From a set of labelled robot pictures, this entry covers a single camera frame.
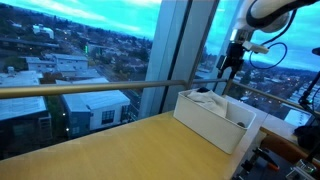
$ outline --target sky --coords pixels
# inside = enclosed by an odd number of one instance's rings
[[[153,39],[155,33],[161,5],[161,0],[0,0],[0,2],[150,39]],[[236,0],[220,1],[206,42],[209,53],[219,54],[236,6]],[[320,24],[319,12],[320,3],[298,10],[288,32],[276,41],[286,43],[289,49],[288,55],[279,66],[320,70],[320,57],[311,53],[313,48],[320,47],[320,30],[316,27]],[[262,43],[279,32],[267,34],[256,31],[252,42]],[[253,55],[252,60],[274,64],[283,53],[283,47],[275,46],[267,55]]]

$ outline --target open box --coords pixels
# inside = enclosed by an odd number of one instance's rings
[[[192,91],[195,90],[179,92],[173,116],[224,152],[232,154],[256,114],[228,102],[226,118],[221,117],[189,99],[187,95]]]

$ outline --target wooden table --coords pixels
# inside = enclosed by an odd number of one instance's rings
[[[169,112],[3,160],[0,179],[230,179],[252,140],[228,155]]]

